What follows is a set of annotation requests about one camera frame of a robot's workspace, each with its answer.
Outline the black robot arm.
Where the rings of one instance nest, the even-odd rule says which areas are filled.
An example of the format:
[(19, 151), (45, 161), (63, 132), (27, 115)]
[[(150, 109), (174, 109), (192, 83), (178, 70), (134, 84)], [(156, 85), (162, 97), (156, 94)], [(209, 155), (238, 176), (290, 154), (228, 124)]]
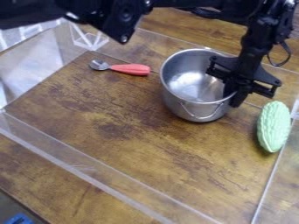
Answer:
[(237, 57), (213, 56), (206, 72), (224, 81), (237, 107), (248, 95), (274, 96), (281, 82), (261, 67), (273, 46), (286, 46), (299, 0), (0, 0), (0, 30), (63, 18), (125, 44), (144, 17), (158, 9), (186, 11), (246, 28)]

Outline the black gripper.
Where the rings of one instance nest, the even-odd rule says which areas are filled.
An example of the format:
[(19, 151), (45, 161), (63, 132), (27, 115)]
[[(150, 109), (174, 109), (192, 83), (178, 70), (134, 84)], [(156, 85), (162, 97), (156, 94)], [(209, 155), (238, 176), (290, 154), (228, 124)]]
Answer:
[(257, 64), (241, 66), (237, 57), (210, 56), (206, 74), (222, 81), (222, 95), (236, 92), (229, 100), (229, 106), (237, 108), (249, 93), (272, 98), (281, 81)]

